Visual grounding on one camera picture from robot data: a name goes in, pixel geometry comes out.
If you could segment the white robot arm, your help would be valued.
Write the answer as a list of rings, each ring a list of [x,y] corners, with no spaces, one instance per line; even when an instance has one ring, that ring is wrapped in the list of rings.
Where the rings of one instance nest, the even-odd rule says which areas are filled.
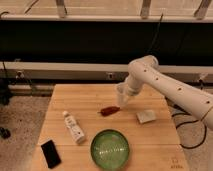
[[[213,130],[213,95],[168,77],[157,68],[158,60],[152,55],[131,61],[125,94],[138,95],[143,84],[148,84]]]

